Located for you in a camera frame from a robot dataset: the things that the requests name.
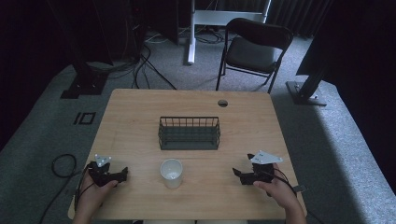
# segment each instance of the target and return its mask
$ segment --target wire basket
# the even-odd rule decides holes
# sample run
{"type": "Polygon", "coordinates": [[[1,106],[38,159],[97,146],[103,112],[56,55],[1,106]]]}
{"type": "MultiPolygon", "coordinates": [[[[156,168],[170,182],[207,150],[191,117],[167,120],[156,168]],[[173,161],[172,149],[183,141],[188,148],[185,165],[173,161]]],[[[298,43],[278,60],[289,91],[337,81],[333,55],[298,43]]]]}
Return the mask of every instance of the wire basket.
{"type": "Polygon", "coordinates": [[[218,149],[219,117],[160,117],[161,149],[218,149]]]}

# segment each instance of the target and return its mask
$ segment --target wooden table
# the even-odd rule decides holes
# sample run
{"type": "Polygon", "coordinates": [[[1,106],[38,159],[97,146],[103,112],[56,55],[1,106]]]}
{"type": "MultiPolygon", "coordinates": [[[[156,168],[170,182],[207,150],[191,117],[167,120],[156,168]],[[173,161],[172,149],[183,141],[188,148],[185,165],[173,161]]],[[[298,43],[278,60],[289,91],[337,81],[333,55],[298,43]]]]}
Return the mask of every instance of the wooden table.
{"type": "MultiPolygon", "coordinates": [[[[114,90],[88,161],[111,156],[110,173],[130,170],[112,190],[96,218],[102,219],[283,219],[274,199],[242,186],[233,167],[251,172],[247,154],[259,150],[284,161],[279,168],[297,185],[271,97],[263,92],[114,90]],[[228,106],[218,105],[226,100],[228,106]],[[160,150],[161,116],[219,117],[218,150],[160,150]],[[181,160],[183,182],[168,189],[161,163],[181,160]]],[[[299,194],[303,208],[304,201],[299,194]]],[[[73,205],[69,216],[73,217],[73,205]]]]}

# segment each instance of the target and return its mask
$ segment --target hand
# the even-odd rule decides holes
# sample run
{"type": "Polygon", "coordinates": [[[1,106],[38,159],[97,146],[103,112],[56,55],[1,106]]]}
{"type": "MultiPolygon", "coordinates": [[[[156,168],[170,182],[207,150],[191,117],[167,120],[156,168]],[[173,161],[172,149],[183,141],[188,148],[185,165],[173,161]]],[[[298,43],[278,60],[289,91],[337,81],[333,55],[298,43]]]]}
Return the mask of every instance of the hand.
{"type": "MultiPolygon", "coordinates": [[[[276,163],[274,163],[274,168],[275,175],[281,177],[282,174],[278,171],[279,168],[276,163]]],[[[276,200],[277,204],[282,208],[288,208],[299,203],[290,187],[277,178],[274,178],[271,183],[255,181],[253,185],[271,194],[271,196],[276,200]]]]}
{"type": "Polygon", "coordinates": [[[78,200],[77,211],[73,219],[74,224],[90,223],[96,210],[105,200],[107,194],[118,184],[117,180],[108,182],[102,187],[98,187],[92,180],[91,176],[86,172],[82,185],[82,193],[78,200]]]}
{"type": "MultiPolygon", "coordinates": [[[[281,177],[279,168],[274,163],[275,175],[281,177]]],[[[281,180],[274,178],[271,183],[255,181],[253,185],[259,189],[267,191],[275,199],[277,204],[285,209],[286,223],[306,224],[305,214],[297,197],[290,187],[281,180]]]]}

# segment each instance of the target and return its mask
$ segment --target white paper cup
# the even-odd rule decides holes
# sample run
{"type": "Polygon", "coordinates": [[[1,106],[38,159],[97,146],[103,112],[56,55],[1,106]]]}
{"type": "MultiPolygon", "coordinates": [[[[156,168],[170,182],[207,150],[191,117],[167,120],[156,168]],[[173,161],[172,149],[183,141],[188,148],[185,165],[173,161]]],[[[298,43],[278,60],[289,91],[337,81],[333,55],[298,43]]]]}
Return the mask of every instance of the white paper cup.
{"type": "Polygon", "coordinates": [[[183,165],[176,159],[168,159],[161,165],[161,175],[165,186],[175,189],[180,186],[183,179],[183,165]]]}

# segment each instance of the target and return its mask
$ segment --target person's right hand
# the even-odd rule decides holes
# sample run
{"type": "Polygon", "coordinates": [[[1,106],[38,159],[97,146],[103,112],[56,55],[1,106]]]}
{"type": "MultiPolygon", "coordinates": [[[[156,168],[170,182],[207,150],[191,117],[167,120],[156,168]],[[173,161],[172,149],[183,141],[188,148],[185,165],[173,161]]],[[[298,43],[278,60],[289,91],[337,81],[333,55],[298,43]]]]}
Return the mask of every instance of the person's right hand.
{"type": "MultiPolygon", "coordinates": [[[[275,175],[282,177],[283,175],[278,171],[279,168],[276,163],[274,163],[274,168],[275,175]]],[[[285,209],[300,205],[290,187],[277,178],[274,178],[272,183],[255,181],[253,185],[267,191],[276,200],[277,204],[285,209]]]]}

